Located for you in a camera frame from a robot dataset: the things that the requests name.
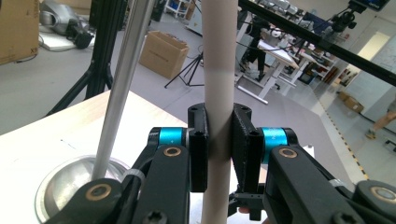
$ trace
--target machine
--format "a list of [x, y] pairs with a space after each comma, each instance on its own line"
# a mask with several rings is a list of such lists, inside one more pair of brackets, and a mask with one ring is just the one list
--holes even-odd
[[40, 23], [56, 34], [66, 36], [78, 49], [87, 48], [93, 39], [71, 7], [53, 0], [40, 3]]

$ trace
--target white table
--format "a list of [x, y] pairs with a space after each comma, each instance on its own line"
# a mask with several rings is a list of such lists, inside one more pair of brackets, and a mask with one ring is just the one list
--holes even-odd
[[282, 79], [282, 81], [285, 81], [288, 84], [292, 84], [285, 78], [279, 76], [283, 68], [285, 66], [292, 66], [293, 68], [298, 69], [299, 66], [285, 50], [276, 49], [265, 43], [263, 40], [260, 40], [258, 48], [263, 49], [267, 54], [270, 54], [276, 58], [275, 71], [272, 74], [267, 74], [267, 79], [265, 79], [265, 84], [262, 90], [260, 91], [259, 95], [256, 95], [253, 92], [241, 86], [238, 86], [237, 88], [267, 105], [268, 102], [264, 100], [264, 97], [268, 93], [268, 91], [271, 90], [271, 88], [276, 84], [276, 81], [278, 79]]
[[[96, 154], [108, 96], [109, 91], [0, 136], [0, 204], [4, 223], [38, 223], [35, 194], [47, 174], [66, 161]], [[130, 92], [112, 157], [132, 166], [152, 127], [186, 126]], [[233, 175], [231, 190], [235, 190], [236, 183]], [[201, 209], [202, 194], [192, 194], [191, 223], [200, 220]], [[246, 222], [248, 215], [235, 214], [229, 218], [229, 223]]]

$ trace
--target white desk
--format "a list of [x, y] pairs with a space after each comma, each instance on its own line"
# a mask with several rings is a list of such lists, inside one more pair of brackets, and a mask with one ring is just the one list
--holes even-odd
[[292, 67], [298, 69], [299, 66], [289, 56], [289, 54], [285, 50], [276, 49], [276, 48], [266, 44], [263, 40], [260, 40], [258, 48], [263, 49], [267, 54], [270, 54], [276, 58], [275, 63], [277, 63], [277, 65], [275, 67], [275, 71], [272, 74], [267, 74], [267, 79], [265, 80], [265, 84], [262, 88], [262, 91], [259, 93], [259, 95], [255, 95], [251, 91], [248, 91], [241, 86], [238, 86], [237, 88], [267, 105], [268, 102], [264, 100], [264, 97], [268, 93], [268, 91], [271, 90], [271, 88], [276, 84], [276, 81], [279, 78], [281, 78], [286, 83], [291, 84], [285, 78], [279, 76], [280, 73], [282, 72], [283, 68], [285, 66], [292, 66]]
[[299, 63], [299, 67], [300, 68], [299, 69], [295, 69], [293, 71], [293, 73], [290, 75], [292, 77], [291, 83], [294, 83], [297, 80], [297, 78], [299, 78], [303, 74], [303, 71], [304, 71], [305, 67], [309, 63], [311, 63], [311, 62], [316, 63], [317, 62], [314, 58], [312, 58], [311, 55], [308, 55], [306, 53], [301, 53], [300, 55], [303, 57], [301, 59], [300, 63]]
[[[4, 223], [38, 223], [35, 194], [46, 175], [65, 161], [96, 154], [108, 96], [109, 91], [0, 136], [0, 206]], [[131, 166], [146, 145], [152, 127], [186, 124], [130, 92], [112, 157]], [[236, 183], [233, 176], [231, 190], [236, 190]], [[202, 194], [192, 194], [191, 223], [200, 220], [201, 208]], [[229, 223], [246, 223], [248, 215], [235, 214], [232, 220]]]

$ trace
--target silver rod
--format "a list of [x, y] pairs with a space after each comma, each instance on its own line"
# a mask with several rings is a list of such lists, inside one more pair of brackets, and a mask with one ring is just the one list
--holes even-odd
[[205, 109], [210, 133], [203, 224], [227, 222], [237, 6], [237, 0], [202, 1]]
[[130, 16], [122, 40], [114, 85], [108, 100], [105, 121], [96, 154], [92, 180], [103, 178], [106, 174], [116, 140], [128, 92], [131, 87], [134, 70], [139, 59], [145, 33], [149, 25], [154, 0], [130, 1]]

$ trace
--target tripod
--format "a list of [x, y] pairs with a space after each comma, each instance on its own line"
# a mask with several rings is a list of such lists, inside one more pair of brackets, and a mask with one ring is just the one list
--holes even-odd
[[[168, 83], [166, 83], [166, 85], [164, 87], [167, 88], [169, 86], [169, 84], [171, 84], [171, 82], [173, 82], [177, 77], [180, 77], [180, 79], [184, 82], [184, 84], [186, 86], [189, 86], [189, 87], [204, 86], [204, 84], [191, 85], [191, 80], [192, 80], [192, 78], [195, 75], [195, 71], [197, 70], [198, 64], [201, 62], [201, 60], [203, 58], [204, 58], [204, 53], [202, 52], [191, 63], [189, 63], [189, 65], [187, 65], [185, 68], [183, 68], [183, 70], [181, 70], [174, 78], [172, 78], [172, 80], [170, 80]], [[183, 72], [188, 69], [186, 74], [184, 75], [184, 77], [185, 77], [191, 71], [192, 68], [194, 68], [192, 70], [192, 74], [191, 74], [191, 76], [189, 78], [189, 81], [186, 82], [180, 75], [183, 74]]]
[[85, 100], [87, 100], [104, 92], [105, 86], [111, 89], [113, 85], [110, 62], [120, 20], [123, 19], [121, 15], [124, 14], [127, 4], [124, 0], [102, 0], [93, 4], [97, 9], [93, 9], [92, 13], [96, 13], [97, 16], [91, 16], [95, 20], [90, 20], [90, 25], [96, 27], [97, 31], [92, 62], [84, 75], [46, 116], [67, 108], [85, 87], [87, 88]]

